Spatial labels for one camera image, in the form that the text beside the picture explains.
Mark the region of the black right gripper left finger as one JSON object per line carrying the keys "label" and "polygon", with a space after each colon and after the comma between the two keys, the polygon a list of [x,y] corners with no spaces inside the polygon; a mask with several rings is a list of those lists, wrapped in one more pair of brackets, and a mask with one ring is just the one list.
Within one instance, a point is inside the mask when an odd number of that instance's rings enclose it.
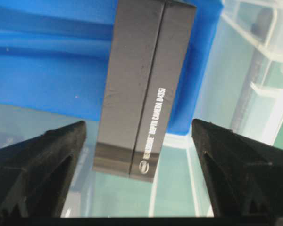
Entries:
{"label": "black right gripper left finger", "polygon": [[59,217],[86,140],[78,121],[0,149],[0,219]]}

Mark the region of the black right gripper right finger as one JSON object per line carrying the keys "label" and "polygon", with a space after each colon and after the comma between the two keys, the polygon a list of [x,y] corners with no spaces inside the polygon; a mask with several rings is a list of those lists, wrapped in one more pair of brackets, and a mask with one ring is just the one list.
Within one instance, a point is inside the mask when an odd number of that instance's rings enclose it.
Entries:
{"label": "black right gripper right finger", "polygon": [[283,150],[200,119],[192,139],[218,217],[283,218]]}

